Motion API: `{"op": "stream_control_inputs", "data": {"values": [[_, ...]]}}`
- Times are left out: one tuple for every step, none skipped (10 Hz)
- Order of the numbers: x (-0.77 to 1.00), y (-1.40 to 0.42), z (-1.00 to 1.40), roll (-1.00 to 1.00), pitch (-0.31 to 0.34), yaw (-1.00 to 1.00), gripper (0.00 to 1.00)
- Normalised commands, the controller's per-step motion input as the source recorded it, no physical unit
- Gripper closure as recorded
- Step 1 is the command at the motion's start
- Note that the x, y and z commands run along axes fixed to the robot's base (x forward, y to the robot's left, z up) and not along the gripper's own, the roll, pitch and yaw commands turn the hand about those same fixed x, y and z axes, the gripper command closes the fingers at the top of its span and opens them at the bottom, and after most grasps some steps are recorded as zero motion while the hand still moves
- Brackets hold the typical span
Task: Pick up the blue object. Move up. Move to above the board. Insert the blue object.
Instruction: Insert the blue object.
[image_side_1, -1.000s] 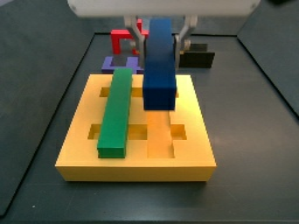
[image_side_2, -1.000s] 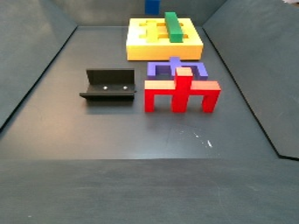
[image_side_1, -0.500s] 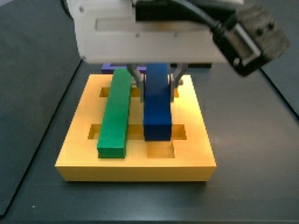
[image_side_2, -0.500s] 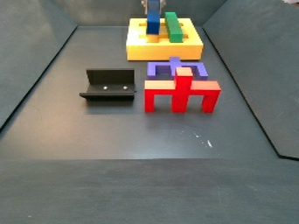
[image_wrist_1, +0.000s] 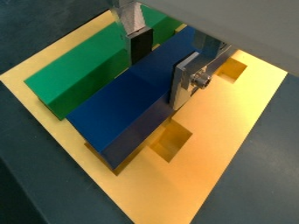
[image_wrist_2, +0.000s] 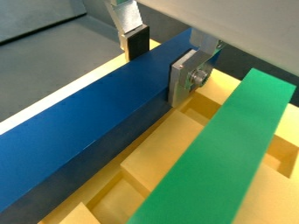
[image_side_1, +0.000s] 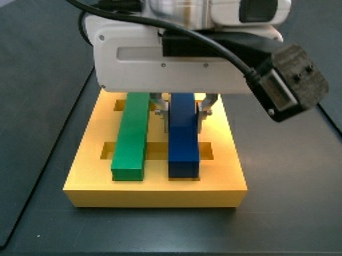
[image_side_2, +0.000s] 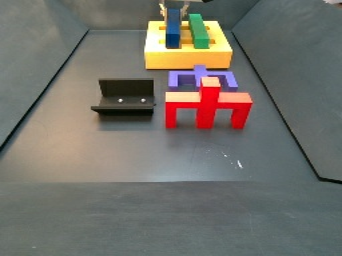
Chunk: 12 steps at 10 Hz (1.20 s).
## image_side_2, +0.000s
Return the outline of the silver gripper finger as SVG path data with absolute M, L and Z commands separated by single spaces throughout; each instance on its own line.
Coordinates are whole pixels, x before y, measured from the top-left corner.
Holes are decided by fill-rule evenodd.
M 180 8 L 180 11 L 182 11 L 182 14 L 187 14 L 187 9 L 190 7 L 190 1 L 182 0 L 182 2 L 183 2 L 183 6 Z
M 164 24 L 167 24 L 167 7 L 166 7 L 166 0 L 159 0 L 159 9 L 160 9 L 160 15 L 164 19 Z

